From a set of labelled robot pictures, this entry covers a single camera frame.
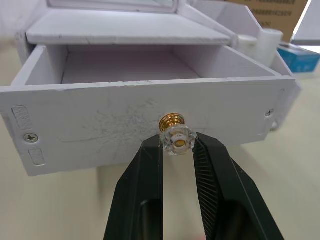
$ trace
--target beige table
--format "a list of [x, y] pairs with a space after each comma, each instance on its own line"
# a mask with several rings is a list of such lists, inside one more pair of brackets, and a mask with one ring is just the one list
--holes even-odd
[[[21, 65], [0, 41], [0, 85]], [[283, 127], [263, 142], [229, 147], [253, 178], [288, 240], [320, 239], [320, 78], [304, 90]], [[28, 177], [0, 121], [0, 239], [102, 240], [116, 183], [127, 164]], [[164, 160], [164, 239], [203, 236], [192, 155]]]

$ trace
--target screw head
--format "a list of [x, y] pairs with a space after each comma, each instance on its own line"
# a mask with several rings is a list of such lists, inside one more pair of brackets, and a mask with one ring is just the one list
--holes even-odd
[[38, 136], [35, 135], [34, 133], [27, 133], [23, 136], [23, 139], [30, 144], [34, 144], [38, 142]]
[[274, 111], [274, 109], [269, 109], [268, 111], [266, 111], [265, 116], [270, 117], [274, 113]]

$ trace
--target clear acrylic knob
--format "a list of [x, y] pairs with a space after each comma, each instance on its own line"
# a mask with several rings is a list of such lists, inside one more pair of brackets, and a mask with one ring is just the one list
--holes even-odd
[[197, 133], [185, 125], [184, 117], [179, 113], [171, 113], [159, 123], [162, 132], [160, 140], [163, 150], [171, 156], [187, 153], [195, 147]]

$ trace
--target blue box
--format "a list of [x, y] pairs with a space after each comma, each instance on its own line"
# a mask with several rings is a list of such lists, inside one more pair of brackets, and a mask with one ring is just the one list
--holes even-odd
[[293, 73], [313, 72], [320, 59], [320, 54], [289, 43], [281, 43], [278, 52]]

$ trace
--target white drawer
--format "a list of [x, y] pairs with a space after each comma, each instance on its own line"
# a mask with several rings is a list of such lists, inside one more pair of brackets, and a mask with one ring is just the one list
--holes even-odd
[[35, 176], [130, 162], [168, 113], [225, 145], [261, 141], [294, 82], [227, 46], [39, 45], [0, 111]]

